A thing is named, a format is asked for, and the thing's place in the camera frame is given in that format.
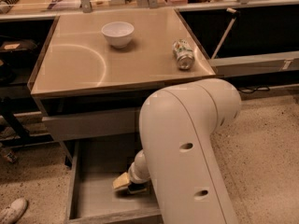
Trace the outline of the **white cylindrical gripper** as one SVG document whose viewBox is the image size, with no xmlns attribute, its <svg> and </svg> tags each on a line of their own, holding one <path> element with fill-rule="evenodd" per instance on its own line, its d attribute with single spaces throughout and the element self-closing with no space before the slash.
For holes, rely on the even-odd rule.
<svg viewBox="0 0 299 224">
<path fill-rule="evenodd" d="M 150 181 L 150 172 L 146 163 L 146 158 L 143 150 L 140 150 L 136 155 L 133 163 L 129 167 L 128 173 L 124 172 L 118 176 L 113 182 L 113 189 L 128 187 L 131 182 L 135 184 L 143 184 Z"/>
</svg>

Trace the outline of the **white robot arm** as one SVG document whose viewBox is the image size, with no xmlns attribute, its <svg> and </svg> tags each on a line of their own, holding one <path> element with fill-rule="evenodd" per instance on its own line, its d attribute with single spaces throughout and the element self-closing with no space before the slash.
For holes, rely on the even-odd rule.
<svg viewBox="0 0 299 224">
<path fill-rule="evenodd" d="M 222 79 L 156 91 L 139 114 L 142 150 L 113 188 L 151 182 L 164 224 L 238 224 L 210 136 L 240 109 L 237 89 Z"/>
</svg>

